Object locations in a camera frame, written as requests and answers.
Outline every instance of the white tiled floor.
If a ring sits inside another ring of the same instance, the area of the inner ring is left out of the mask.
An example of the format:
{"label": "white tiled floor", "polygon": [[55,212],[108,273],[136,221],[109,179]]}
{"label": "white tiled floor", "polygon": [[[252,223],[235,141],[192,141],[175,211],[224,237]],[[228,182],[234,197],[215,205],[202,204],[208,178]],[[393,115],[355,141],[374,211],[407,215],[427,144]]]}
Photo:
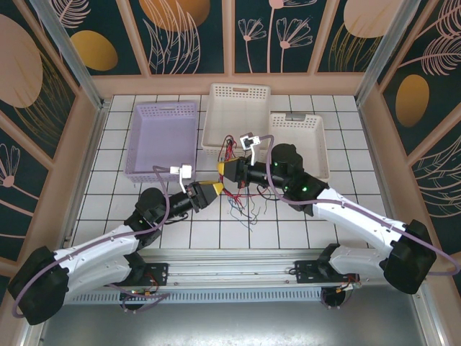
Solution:
{"label": "white tiled floor", "polygon": [[[208,96],[117,95],[114,97],[75,224],[73,244],[81,244],[121,225],[134,210],[139,195],[159,183],[133,184],[125,177],[126,148],[132,111],[140,102],[193,101],[200,110],[199,136],[205,123]],[[330,186],[370,210],[385,215],[372,160],[355,101],[350,96],[271,96],[271,111],[314,112],[323,118],[330,164]],[[216,158],[197,148],[196,180],[216,180]],[[237,192],[236,184],[225,181]],[[170,194],[179,185],[168,183]],[[256,194],[253,186],[250,193]],[[164,226],[148,248],[165,249],[322,249],[330,243],[366,247],[367,243],[334,224],[298,213],[280,201],[261,196],[242,198],[245,211],[232,209],[221,195],[208,208],[189,213],[185,221]]]}

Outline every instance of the wall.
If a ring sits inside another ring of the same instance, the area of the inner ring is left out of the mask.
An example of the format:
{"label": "wall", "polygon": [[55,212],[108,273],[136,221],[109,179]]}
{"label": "wall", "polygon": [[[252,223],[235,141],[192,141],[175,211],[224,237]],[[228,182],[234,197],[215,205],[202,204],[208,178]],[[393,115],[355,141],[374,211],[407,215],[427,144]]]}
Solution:
{"label": "wall", "polygon": [[20,2],[0,3],[0,334],[11,345],[5,289],[31,251],[56,248],[95,109]]}
{"label": "wall", "polygon": [[[419,219],[461,258],[461,3],[422,1],[362,112],[396,217]],[[438,259],[434,270],[453,266]],[[461,274],[428,279],[453,345],[461,342]]]}
{"label": "wall", "polygon": [[268,84],[274,94],[353,94],[401,2],[51,4],[98,90],[110,97],[203,94],[213,82]]}

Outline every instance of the purple plastic basket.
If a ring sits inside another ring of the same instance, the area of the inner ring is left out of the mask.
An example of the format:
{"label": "purple plastic basket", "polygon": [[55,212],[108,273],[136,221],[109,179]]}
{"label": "purple plastic basket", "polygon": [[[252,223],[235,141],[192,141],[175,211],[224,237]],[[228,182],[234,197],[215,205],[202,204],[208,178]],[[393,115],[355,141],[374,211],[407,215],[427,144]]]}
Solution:
{"label": "purple plastic basket", "polygon": [[[152,166],[192,165],[195,179],[195,156],[198,136],[197,107],[194,102],[158,102],[135,108],[128,146],[125,175],[132,182],[157,182]],[[161,174],[166,181],[179,176]]]}

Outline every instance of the plastic basket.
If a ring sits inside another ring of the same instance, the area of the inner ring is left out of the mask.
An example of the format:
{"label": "plastic basket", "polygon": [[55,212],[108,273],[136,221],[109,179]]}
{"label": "plastic basket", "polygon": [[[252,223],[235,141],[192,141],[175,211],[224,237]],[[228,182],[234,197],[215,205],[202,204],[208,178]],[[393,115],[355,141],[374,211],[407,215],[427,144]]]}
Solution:
{"label": "plastic basket", "polygon": [[[227,135],[237,141],[236,156],[243,156],[239,138],[248,132],[255,136],[269,131],[269,97],[264,85],[211,84],[202,147],[208,155],[217,156]],[[267,143],[261,143],[260,159],[265,159]]]}
{"label": "plastic basket", "polygon": [[[125,175],[132,182],[157,182],[152,166],[192,165],[195,178],[198,116],[194,102],[158,102],[135,108]],[[162,173],[162,179],[179,176]]]}
{"label": "plastic basket", "polygon": [[274,146],[280,143],[294,144],[296,152],[303,157],[304,170],[324,182],[328,181],[330,169],[322,117],[272,113],[269,133],[274,135]]}

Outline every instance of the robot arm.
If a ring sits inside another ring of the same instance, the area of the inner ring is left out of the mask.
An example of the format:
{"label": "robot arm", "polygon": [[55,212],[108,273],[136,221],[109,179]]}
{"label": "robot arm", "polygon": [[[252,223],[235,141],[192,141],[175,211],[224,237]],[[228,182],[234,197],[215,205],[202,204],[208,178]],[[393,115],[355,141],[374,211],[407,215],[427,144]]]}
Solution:
{"label": "robot arm", "polygon": [[[255,141],[252,136],[242,137],[243,148],[251,149],[252,153],[258,142],[259,139]],[[231,182],[237,182],[239,188],[251,183],[269,187],[266,164],[254,161],[251,156],[221,162],[218,171]],[[283,143],[272,149],[270,173],[274,186],[282,191],[283,198],[293,202],[315,201],[304,205],[290,204],[292,208],[341,225],[374,247],[350,249],[331,244],[318,259],[325,276],[328,273],[356,273],[372,277],[384,275],[391,285],[404,293],[413,294],[418,290],[436,255],[394,230],[406,232],[431,244],[425,225],[415,220],[405,225],[347,200],[327,183],[304,172],[303,158],[293,145]]]}
{"label": "robot arm", "polygon": [[[188,210],[206,208],[219,196],[223,184],[219,182],[193,182],[186,192],[169,197],[168,219],[185,214]],[[156,188],[145,190],[135,204],[135,211],[122,226],[85,244],[51,252],[47,247],[36,249],[23,264],[8,286],[17,298],[26,284],[49,264],[63,260],[39,277],[25,292],[19,307],[29,324],[39,324],[54,315],[73,297],[104,285],[136,285],[144,275],[146,264],[137,253],[154,242],[161,229],[146,231],[165,216],[166,200]],[[89,247],[72,256],[76,250]]]}

